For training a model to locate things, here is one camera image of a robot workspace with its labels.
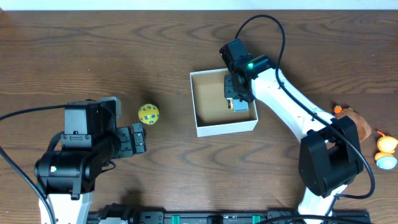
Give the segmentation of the brown plush toy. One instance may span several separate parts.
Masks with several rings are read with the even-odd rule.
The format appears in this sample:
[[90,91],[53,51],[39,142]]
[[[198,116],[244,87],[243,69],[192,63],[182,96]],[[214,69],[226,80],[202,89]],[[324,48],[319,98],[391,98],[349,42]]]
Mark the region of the brown plush toy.
[[344,108],[340,105],[336,105],[333,108],[333,112],[334,112],[334,116],[337,119],[341,119],[342,117],[347,116],[354,121],[354,123],[357,127],[357,130],[358,130],[358,137],[359,137],[360,142],[363,142],[365,139],[370,137],[371,131],[372,131],[370,125],[354,109],[352,109],[351,107]]

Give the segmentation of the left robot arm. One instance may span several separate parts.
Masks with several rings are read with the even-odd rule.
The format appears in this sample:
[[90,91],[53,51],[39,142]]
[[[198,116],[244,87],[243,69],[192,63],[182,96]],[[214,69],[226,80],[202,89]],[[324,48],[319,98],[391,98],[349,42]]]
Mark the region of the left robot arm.
[[86,223],[97,176],[114,160],[146,151],[142,124],[117,127],[120,116],[115,96],[66,104],[65,130],[35,164],[42,223]]

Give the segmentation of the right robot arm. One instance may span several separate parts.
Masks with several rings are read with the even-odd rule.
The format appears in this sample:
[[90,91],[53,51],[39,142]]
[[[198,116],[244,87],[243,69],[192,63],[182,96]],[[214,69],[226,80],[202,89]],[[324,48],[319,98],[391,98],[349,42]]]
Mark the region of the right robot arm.
[[299,92],[267,56],[253,57],[239,39],[219,53],[229,74],[224,96],[234,112],[258,100],[267,105],[300,143],[298,171],[306,186],[301,215],[330,216],[338,194],[363,171],[358,131],[351,118],[336,119]]

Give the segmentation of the yellow and grey toy truck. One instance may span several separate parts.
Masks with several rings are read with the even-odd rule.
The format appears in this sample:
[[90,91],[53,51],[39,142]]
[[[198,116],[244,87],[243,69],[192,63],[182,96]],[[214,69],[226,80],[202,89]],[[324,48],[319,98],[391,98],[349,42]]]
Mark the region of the yellow and grey toy truck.
[[228,98],[227,105],[228,105],[228,108],[235,113],[249,110],[249,105],[248,105],[248,102],[246,102],[246,101],[240,101],[240,100]]

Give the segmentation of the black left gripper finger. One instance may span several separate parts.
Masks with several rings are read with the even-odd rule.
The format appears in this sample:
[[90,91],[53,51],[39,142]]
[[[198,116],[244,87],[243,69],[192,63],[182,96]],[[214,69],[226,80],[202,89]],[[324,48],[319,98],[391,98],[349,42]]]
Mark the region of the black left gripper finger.
[[134,133],[134,153],[143,154],[146,150],[146,135],[144,133]]
[[140,135],[142,137],[146,136],[146,131],[141,123],[133,123],[132,131],[134,135]]

